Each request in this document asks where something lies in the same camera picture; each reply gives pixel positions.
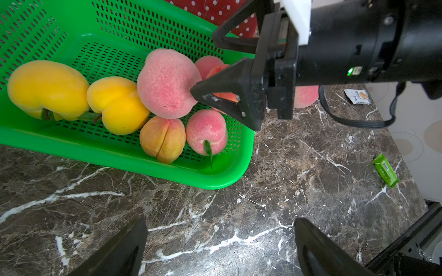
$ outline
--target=white bracket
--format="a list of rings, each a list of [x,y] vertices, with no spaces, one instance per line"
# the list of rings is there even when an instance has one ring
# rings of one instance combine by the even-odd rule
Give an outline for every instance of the white bracket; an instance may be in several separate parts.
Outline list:
[[[282,1],[296,31],[299,35],[299,46],[307,45],[310,37],[310,17],[312,15],[312,0],[275,0]]]

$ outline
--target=red peach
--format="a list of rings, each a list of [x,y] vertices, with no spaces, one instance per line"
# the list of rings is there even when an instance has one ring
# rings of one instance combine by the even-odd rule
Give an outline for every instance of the red peach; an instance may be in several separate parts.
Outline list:
[[[198,68],[202,80],[208,78],[208,74],[213,68],[221,65],[224,65],[224,62],[214,56],[204,56],[195,62],[195,66]]]
[[[193,114],[186,127],[189,146],[197,153],[208,156],[204,151],[204,141],[210,142],[213,155],[220,153],[229,138],[224,117],[218,112],[204,109]]]
[[[311,106],[319,98],[319,86],[298,86],[295,90],[294,108]]]
[[[186,116],[197,103],[190,89],[201,81],[195,64],[171,49],[156,49],[138,76],[138,94],[152,113],[165,119]]]
[[[228,67],[227,64],[223,64],[221,66],[217,66],[215,68],[213,68],[208,74],[207,74],[207,78],[210,78],[211,76],[215,75],[216,73],[218,73],[219,71],[221,71],[222,69]],[[236,94],[233,94],[231,92],[223,92],[223,93],[214,93],[214,96],[217,96],[219,98],[223,98],[232,102],[238,102],[238,99],[236,98]],[[213,110],[221,112],[223,114],[225,114],[224,112],[222,112],[219,109],[213,108]]]

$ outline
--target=dark brown marble surface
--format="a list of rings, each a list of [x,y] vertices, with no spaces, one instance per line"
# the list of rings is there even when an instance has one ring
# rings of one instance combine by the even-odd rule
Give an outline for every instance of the dark brown marble surface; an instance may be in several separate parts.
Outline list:
[[[328,86],[336,115],[380,119]],[[398,174],[383,188],[371,164]],[[143,275],[301,275],[293,222],[306,217],[365,264],[427,210],[387,130],[349,128],[319,102],[280,121],[270,111],[245,175],[207,191],[0,146],[0,274],[67,275],[137,215],[149,236]]]

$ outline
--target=green plastic basket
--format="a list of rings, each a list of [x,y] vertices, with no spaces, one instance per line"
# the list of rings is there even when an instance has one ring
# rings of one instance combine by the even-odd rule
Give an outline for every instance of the green plastic basket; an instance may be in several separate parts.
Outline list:
[[[49,123],[34,119],[8,98],[8,77],[31,60],[53,60],[80,71],[89,83],[107,76],[137,80],[154,49],[168,48],[194,62],[205,55],[232,64],[245,53],[214,47],[217,27],[163,0],[1,0],[0,144],[45,152],[97,165],[129,170],[203,189],[220,189],[246,171],[254,132],[225,116],[229,141],[213,159],[188,144],[171,165],[146,155],[139,131],[117,136],[103,124],[85,121]],[[200,109],[181,118],[184,124]]]

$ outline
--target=black cable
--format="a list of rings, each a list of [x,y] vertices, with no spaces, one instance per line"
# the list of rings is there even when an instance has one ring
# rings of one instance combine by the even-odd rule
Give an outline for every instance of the black cable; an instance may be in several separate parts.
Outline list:
[[[390,105],[391,119],[388,121],[355,121],[333,115],[332,112],[330,111],[330,108],[328,107],[327,100],[325,99],[324,85],[319,86],[319,101],[321,102],[321,105],[325,109],[325,111],[338,123],[362,129],[383,129],[391,126],[396,120],[395,113],[396,113],[397,98],[405,90],[406,86],[407,86],[406,83],[397,84],[396,96],[394,97]]]

